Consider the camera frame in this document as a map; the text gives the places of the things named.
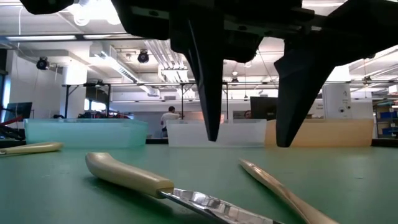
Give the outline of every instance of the cream knife handle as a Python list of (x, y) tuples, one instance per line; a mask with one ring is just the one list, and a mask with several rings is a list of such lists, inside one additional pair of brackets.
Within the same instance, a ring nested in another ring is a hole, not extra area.
[(37, 152), (52, 152), (62, 148), (63, 144), (60, 142), (44, 142), (38, 144), (28, 144), (24, 146), (9, 147), (0, 149), (0, 152), (6, 154), (19, 154), (19, 153), (37, 153)]
[(106, 152), (89, 152), (86, 155), (86, 165), (88, 170), (100, 179), (155, 198), (164, 198), (159, 191), (172, 192), (174, 189), (171, 180), (119, 162)]
[(249, 161), (243, 159), (240, 160), (242, 167), (251, 174), (256, 180), (264, 184), (267, 188), (277, 194), (282, 200), (284, 200), (295, 212), (297, 212), (306, 223), (311, 224), (332, 224), (338, 223), (331, 218), (327, 217), (322, 212), (313, 208), (307, 204), (285, 186), (283, 186), (277, 179), (269, 175), (266, 171), (260, 169)]

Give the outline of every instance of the ceiling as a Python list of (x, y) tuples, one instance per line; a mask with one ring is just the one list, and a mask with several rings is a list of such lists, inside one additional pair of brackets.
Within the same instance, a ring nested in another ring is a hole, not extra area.
[[(313, 9), (317, 14), (328, 15), (333, 12), (344, 0), (308, 0), (303, 2), (303, 7)], [(64, 10), (56, 14), (34, 16), (23, 7), (18, 6), (16, 0), (0, 0), (0, 35), (50, 35), (50, 34), (110, 34), (124, 33), (122, 25), (111, 25), (106, 20), (93, 20), (86, 26), (78, 26), (73, 20), (73, 15)], [(117, 60), (126, 68), (137, 74), (144, 82), (161, 82), (158, 76), (159, 63), (153, 53), (149, 51), (149, 61), (139, 63), (137, 55), (140, 49), (146, 49), (143, 40), (107, 40), (99, 41), (101, 45), (112, 46), (117, 51)], [(93, 54), (89, 54), (90, 45), (94, 42), (51, 42), (51, 43), (22, 43), (20, 49), (23, 52), (35, 52), (35, 50), (67, 50), (86, 62), (89, 68), (89, 78), (100, 78), (105, 82), (123, 83), (126, 78), (112, 69), (109, 65), (98, 60)], [(3, 47), (13, 47), (15, 44), (7, 44)], [(237, 77), (240, 82), (269, 82), (278, 80), (278, 73), (273, 63), (283, 56), (284, 42), (275, 38), (264, 38), (257, 55), (252, 62), (246, 64), (226, 60), (224, 62), (223, 76), (226, 81)], [(193, 79), (189, 64), (183, 57), (184, 65), (188, 67), (188, 78)], [(350, 64), (350, 78), (362, 80), (365, 74), (374, 72), (374, 80), (392, 80), (398, 78), (398, 54), (390, 50), (382, 52), (372, 60), (358, 60)], [(377, 71), (391, 68), (389, 72), (378, 74)], [(239, 86), (240, 88), (253, 89), (258, 86)], [(353, 85), (353, 88), (362, 88), (363, 85)], [(388, 85), (368, 86), (367, 91), (385, 91)], [(140, 91), (137, 87), (116, 88), (115, 91)]]

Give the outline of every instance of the table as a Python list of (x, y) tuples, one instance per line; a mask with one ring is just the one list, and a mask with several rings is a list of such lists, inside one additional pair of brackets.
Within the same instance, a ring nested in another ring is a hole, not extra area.
[[(341, 223), (396, 223), (398, 149), (169, 148), (107, 150), (115, 159), (284, 223), (302, 223), (238, 165), (247, 159)], [(169, 200), (156, 200), (92, 176), (86, 149), (0, 157), (0, 222), (211, 223)]]

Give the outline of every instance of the computer monitor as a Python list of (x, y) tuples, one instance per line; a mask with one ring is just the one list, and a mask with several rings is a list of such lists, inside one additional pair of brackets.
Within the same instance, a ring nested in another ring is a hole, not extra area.
[(266, 119), (268, 121), (276, 119), (276, 97), (250, 97), (250, 107), (253, 119)]
[(11, 119), (16, 118), (16, 115), (22, 115), (22, 119), (19, 122), (22, 122), (24, 119), (30, 117), (30, 111), (32, 110), (32, 102), (28, 103), (9, 103), (7, 105), (6, 115), (4, 117), (5, 121), (9, 121)]

